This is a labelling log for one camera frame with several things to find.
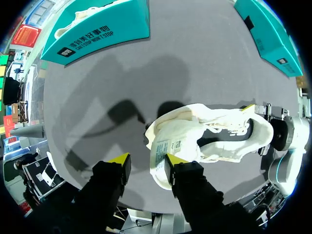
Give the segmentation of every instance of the teal box lid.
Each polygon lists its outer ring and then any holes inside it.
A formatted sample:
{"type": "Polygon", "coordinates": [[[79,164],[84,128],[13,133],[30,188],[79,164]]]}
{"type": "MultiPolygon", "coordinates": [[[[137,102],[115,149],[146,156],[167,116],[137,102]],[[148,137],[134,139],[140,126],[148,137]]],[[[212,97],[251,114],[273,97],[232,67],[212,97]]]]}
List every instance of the teal box lid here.
{"type": "Polygon", "coordinates": [[[256,0],[237,0],[234,8],[247,25],[260,56],[288,77],[301,76],[291,38],[269,6],[256,0]]]}
{"type": "Polygon", "coordinates": [[[93,51],[149,35],[146,0],[76,0],[53,27],[41,59],[67,65],[93,51]]]}

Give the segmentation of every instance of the gray felt surface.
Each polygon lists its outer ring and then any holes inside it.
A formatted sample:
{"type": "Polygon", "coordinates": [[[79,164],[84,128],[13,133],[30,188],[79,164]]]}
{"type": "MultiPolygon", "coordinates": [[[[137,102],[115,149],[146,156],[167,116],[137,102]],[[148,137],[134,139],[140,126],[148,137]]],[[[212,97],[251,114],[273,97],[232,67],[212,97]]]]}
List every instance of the gray felt surface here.
{"type": "MultiPolygon", "coordinates": [[[[173,106],[237,108],[272,103],[296,114],[296,82],[262,60],[226,0],[150,0],[151,37],[112,46],[69,66],[50,63],[44,121],[59,174],[81,187],[99,160],[130,152],[132,172],[121,203],[181,212],[171,191],[149,174],[145,123],[173,106]]],[[[225,203],[265,183],[261,157],[202,164],[225,203]]]]}

